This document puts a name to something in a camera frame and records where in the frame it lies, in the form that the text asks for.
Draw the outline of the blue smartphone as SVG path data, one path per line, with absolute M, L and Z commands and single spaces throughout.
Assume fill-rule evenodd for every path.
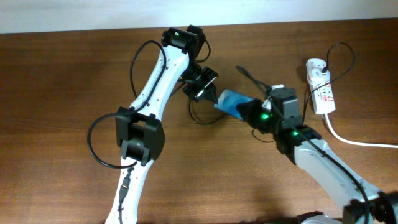
M 252 100 L 254 100 L 254 98 L 251 98 L 250 96 L 230 89 L 225 89 L 218 98 L 218 103 L 214 104 L 214 108 L 223 111 L 234 118 L 243 120 L 239 111 L 236 109 L 236 106 L 241 103 L 248 103 Z

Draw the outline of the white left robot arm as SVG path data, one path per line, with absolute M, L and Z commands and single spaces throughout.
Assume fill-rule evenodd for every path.
M 217 103 L 214 80 L 218 74 L 200 66 L 197 58 L 207 43 L 203 29 L 190 25 L 185 30 L 171 27 L 155 45 L 160 49 L 157 63 L 140 93 L 128 108 L 101 116 L 89 127 L 87 145 L 90 154 L 101 165 L 120 171 L 116 195 L 106 223 L 136 223 L 137 209 L 146 175 L 165 144 L 162 115 L 175 85 L 185 85 L 189 100 Z M 110 164 L 95 153 L 91 135 L 94 127 L 106 118 L 115 118 L 116 144 L 121 163 Z

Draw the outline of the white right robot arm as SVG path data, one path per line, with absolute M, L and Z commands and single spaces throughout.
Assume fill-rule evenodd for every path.
M 304 125 L 294 89 L 267 90 L 264 101 L 238 103 L 236 109 L 261 133 L 271 133 L 279 152 L 316 180 L 342 209 L 343 223 L 397 223 L 397 192 L 385 193 L 364 180 Z

